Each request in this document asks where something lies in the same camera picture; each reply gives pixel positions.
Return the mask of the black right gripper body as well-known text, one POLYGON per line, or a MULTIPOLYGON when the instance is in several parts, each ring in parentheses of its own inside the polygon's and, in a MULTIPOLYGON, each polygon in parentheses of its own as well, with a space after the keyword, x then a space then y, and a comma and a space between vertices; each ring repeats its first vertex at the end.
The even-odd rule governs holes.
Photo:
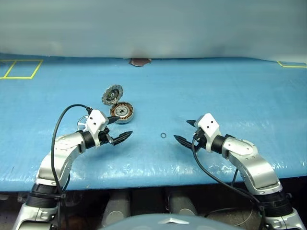
POLYGON ((192 143, 192 147, 194 148, 193 152, 197 153, 200 149, 206 149, 206 137, 204 134, 202 129, 197 129, 194 133, 192 143))

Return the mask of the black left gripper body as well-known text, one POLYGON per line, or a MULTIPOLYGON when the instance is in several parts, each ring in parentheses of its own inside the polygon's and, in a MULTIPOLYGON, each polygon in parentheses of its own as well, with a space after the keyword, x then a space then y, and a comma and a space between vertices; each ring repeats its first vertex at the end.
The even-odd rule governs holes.
POLYGON ((103 131, 98 133, 98 139, 100 144, 113 144, 113 138, 109 135, 110 130, 106 127, 103 131))

